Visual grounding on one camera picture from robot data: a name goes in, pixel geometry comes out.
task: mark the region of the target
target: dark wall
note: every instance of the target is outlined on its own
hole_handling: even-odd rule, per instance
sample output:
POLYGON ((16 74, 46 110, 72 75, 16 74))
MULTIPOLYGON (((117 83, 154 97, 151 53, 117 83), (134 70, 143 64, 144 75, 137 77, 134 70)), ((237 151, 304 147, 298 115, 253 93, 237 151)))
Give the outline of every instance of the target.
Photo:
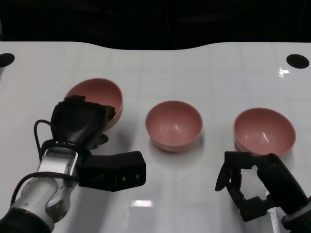
POLYGON ((1 0, 3 40, 184 49, 228 41, 311 42, 308 0, 1 0))

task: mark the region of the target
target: tilted pink bowl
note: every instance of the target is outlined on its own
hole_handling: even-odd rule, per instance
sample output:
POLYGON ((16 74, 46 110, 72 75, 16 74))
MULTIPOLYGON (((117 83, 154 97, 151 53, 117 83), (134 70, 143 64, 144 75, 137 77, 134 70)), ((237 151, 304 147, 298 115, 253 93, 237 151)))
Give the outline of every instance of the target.
POLYGON ((121 117, 123 110, 123 97, 121 89, 112 81, 95 78, 88 79, 74 86, 66 97, 72 95, 85 96, 86 101, 113 106, 116 115, 108 122, 104 130, 109 130, 121 117))
POLYGON ((241 151, 281 156, 294 146, 296 133, 282 114, 267 108, 251 108, 235 119, 234 139, 241 151))
POLYGON ((151 141, 160 149, 170 152, 190 149, 202 127, 199 112, 181 101, 159 103, 146 117, 146 129, 151 141))

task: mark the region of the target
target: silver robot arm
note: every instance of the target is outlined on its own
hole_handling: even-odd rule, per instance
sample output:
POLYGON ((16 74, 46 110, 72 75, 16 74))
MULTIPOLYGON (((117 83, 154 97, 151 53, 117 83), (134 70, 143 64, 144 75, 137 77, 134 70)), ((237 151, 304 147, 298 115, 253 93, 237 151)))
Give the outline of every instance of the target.
MULTIPOLYGON (((43 156, 38 172, 57 172, 77 176, 78 153, 67 148, 50 148, 43 156)), ((10 209, 25 210, 44 221, 50 231, 69 211, 70 195, 77 182, 60 178, 33 178, 24 186, 20 198, 10 209)))

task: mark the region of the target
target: bowl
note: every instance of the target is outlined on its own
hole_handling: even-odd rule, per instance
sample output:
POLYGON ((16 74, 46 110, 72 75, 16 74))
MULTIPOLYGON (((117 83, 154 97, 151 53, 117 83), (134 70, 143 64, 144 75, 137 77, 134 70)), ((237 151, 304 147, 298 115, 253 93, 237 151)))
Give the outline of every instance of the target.
POLYGON ((108 79, 88 79, 74 86, 66 97, 72 95, 85 96, 86 101, 110 105, 115 108, 116 115, 105 126, 104 131, 114 126, 121 117, 123 110, 123 97, 121 89, 108 79))
POLYGON ((166 101, 153 107, 146 129, 153 144, 169 152, 189 150, 203 127, 202 117, 190 104, 166 101))
POLYGON ((296 133, 282 114, 267 108, 251 108, 235 119, 234 139, 241 151, 281 156, 294 146, 296 133))

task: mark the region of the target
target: black hole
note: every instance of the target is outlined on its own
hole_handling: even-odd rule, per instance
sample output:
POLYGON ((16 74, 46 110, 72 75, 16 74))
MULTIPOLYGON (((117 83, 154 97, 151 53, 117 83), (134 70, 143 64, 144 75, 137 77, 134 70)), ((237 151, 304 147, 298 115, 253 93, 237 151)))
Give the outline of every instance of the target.
POLYGON ((291 54, 286 58, 287 63, 297 69, 304 69, 309 66, 309 61, 306 57, 299 54, 291 54))
POLYGON ((0 68, 7 67, 15 60, 15 56, 11 53, 0 54, 0 68))

